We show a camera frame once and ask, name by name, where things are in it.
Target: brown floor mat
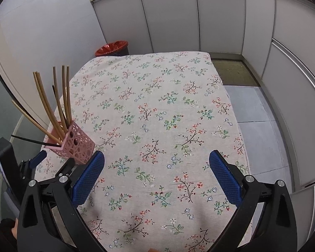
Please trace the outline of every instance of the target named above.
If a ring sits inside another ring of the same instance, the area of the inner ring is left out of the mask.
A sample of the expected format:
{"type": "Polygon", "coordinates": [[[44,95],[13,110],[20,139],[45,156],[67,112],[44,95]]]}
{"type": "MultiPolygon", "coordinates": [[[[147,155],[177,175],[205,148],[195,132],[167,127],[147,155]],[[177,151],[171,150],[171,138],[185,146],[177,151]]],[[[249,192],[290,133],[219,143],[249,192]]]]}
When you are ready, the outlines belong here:
{"type": "Polygon", "coordinates": [[[223,85],[260,86],[242,61],[212,59],[223,85]]]}

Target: gray floor tile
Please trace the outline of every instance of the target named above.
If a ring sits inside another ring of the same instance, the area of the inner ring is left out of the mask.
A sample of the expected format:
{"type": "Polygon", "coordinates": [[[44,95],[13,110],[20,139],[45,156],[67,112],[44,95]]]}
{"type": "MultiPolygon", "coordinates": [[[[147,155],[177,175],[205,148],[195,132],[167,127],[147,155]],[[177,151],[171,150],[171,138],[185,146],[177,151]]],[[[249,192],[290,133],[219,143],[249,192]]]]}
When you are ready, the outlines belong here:
{"type": "Polygon", "coordinates": [[[239,123],[249,157],[251,174],[282,168],[281,156],[270,121],[239,123]]]}
{"type": "Polygon", "coordinates": [[[274,184],[277,180],[285,180],[283,168],[253,175],[258,182],[274,184]]]}
{"type": "Polygon", "coordinates": [[[292,181],[291,181],[291,170],[289,167],[284,167],[284,176],[285,176],[285,183],[286,183],[286,186],[287,186],[287,190],[289,192],[289,194],[291,194],[293,192],[292,190],[292,181]]]}
{"type": "Polygon", "coordinates": [[[271,121],[274,133],[276,135],[276,141],[279,146],[281,160],[282,160],[282,166],[286,167],[289,166],[289,156],[286,149],[285,139],[283,137],[283,134],[281,133],[281,129],[279,126],[279,123],[277,121],[271,121]]]}
{"type": "Polygon", "coordinates": [[[268,121],[261,100],[251,86],[225,85],[238,122],[268,121]]]}
{"type": "Polygon", "coordinates": [[[253,220],[252,220],[252,234],[258,224],[263,206],[264,206],[264,203],[259,203],[256,207],[256,210],[254,211],[253,220]]]}
{"type": "Polygon", "coordinates": [[[267,98],[265,97],[264,92],[261,90],[260,87],[254,87],[254,90],[258,94],[258,96],[260,98],[260,101],[261,101],[262,105],[265,108],[265,111],[267,113],[267,116],[268,116],[269,120],[276,120],[274,111],[272,110],[271,105],[269,104],[267,98]]]}

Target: metal pivot bolt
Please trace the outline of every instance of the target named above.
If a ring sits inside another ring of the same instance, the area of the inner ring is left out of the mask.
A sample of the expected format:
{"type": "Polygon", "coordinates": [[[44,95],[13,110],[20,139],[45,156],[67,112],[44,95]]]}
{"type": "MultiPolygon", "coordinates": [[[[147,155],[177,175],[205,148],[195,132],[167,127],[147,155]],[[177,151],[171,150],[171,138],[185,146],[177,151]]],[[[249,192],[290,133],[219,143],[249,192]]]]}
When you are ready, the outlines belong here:
{"type": "Polygon", "coordinates": [[[282,180],[279,180],[279,181],[278,181],[278,186],[285,186],[285,182],[282,181],[282,180]]]}
{"type": "Polygon", "coordinates": [[[68,177],[67,176],[61,176],[60,178],[59,178],[59,181],[61,182],[61,183],[65,183],[66,181],[68,180],[68,177]]]}
{"type": "Polygon", "coordinates": [[[254,177],[252,175],[246,175],[245,180],[249,183],[252,183],[254,181],[254,177]]]}
{"type": "Polygon", "coordinates": [[[36,181],[35,180],[31,180],[28,185],[29,186],[35,186],[35,184],[36,184],[36,181]]]}

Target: chopstick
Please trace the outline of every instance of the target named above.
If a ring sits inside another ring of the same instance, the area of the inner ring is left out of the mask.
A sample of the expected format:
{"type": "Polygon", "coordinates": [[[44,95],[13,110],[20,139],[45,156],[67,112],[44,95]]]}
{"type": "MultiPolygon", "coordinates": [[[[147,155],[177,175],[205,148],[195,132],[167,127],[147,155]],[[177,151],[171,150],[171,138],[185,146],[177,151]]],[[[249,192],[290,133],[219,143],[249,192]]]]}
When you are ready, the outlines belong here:
{"type": "Polygon", "coordinates": [[[58,113],[59,113],[59,117],[61,118],[63,131],[66,134],[68,129],[66,128],[66,122],[64,120],[63,111],[62,111],[62,108],[61,108],[61,103],[59,101],[58,88],[57,88],[57,78],[56,78],[56,68],[55,67],[53,67],[53,75],[54,75],[54,88],[55,88],[54,92],[55,92],[55,99],[56,99],[56,102],[57,102],[58,113]]]}
{"type": "MultiPolygon", "coordinates": [[[[56,98],[56,95],[55,95],[55,87],[54,87],[53,85],[52,85],[52,88],[53,88],[53,91],[54,91],[54,96],[55,96],[55,98],[56,98]]],[[[61,110],[62,110],[62,115],[63,115],[63,118],[64,118],[64,122],[65,122],[65,124],[66,124],[66,128],[69,129],[70,124],[69,124],[68,121],[66,120],[66,116],[64,115],[62,108],[61,108],[61,110]]]]}
{"type": "Polygon", "coordinates": [[[56,138],[55,136],[53,136],[53,135],[52,135],[51,133],[49,133],[45,128],[43,128],[40,124],[38,124],[34,119],[32,119],[30,116],[28,116],[27,113],[26,113],[24,110],[22,110],[19,105],[17,105],[17,104],[15,103],[15,101],[12,100],[12,103],[15,105],[15,107],[17,107],[17,108],[20,110],[21,113],[23,113],[23,115],[24,115],[26,118],[28,118],[28,119],[31,121],[31,123],[33,123],[37,128],[39,128],[40,131],[42,131],[44,134],[46,134],[46,135],[49,136],[51,139],[53,139],[54,141],[56,141],[58,144],[60,144],[60,145],[62,144],[62,142],[61,142],[58,138],[56,138]]]}
{"type": "Polygon", "coordinates": [[[67,95],[66,95],[66,73],[65,73],[64,65],[62,65],[62,91],[63,91],[63,103],[64,103],[64,111],[66,113],[66,119],[71,124],[69,111],[68,111],[67,95]]]}
{"type": "Polygon", "coordinates": [[[71,115],[71,103],[70,103],[70,76],[69,76],[69,65],[66,67],[66,101],[68,106],[69,121],[72,123],[71,115]]]}
{"type": "Polygon", "coordinates": [[[64,137],[66,136],[64,131],[62,130],[60,124],[58,123],[53,111],[51,110],[50,104],[48,102],[46,93],[44,91],[44,87],[42,84],[42,80],[41,80],[41,76],[38,72],[34,72],[34,78],[35,78],[35,83],[36,83],[36,87],[37,90],[39,92],[39,97],[41,98],[41,101],[43,103],[44,109],[46,110],[46,113],[54,127],[54,129],[56,130],[59,138],[63,141],[64,137]]]}
{"type": "Polygon", "coordinates": [[[14,138],[17,138],[17,139],[21,139],[21,140],[24,140],[24,141],[28,141],[28,142],[31,142],[31,143],[35,143],[35,144],[44,145],[44,146],[61,147],[61,145],[57,145],[57,144],[53,144],[53,143],[47,143],[47,142],[41,142],[41,141],[37,141],[37,140],[32,140],[32,139],[24,138],[24,137],[17,136],[17,135],[11,135],[11,137],[14,137],[14,138]]]}

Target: red object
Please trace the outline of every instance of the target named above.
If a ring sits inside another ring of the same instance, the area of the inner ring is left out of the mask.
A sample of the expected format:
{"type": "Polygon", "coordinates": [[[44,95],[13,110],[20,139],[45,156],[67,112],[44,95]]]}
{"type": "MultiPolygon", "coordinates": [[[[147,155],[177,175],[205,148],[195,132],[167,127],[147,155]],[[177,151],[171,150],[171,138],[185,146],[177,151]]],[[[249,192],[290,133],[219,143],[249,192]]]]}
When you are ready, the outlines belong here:
{"type": "Polygon", "coordinates": [[[125,49],[127,46],[128,41],[116,41],[114,43],[107,43],[102,48],[96,51],[96,57],[112,55],[122,49],[125,49]]]}

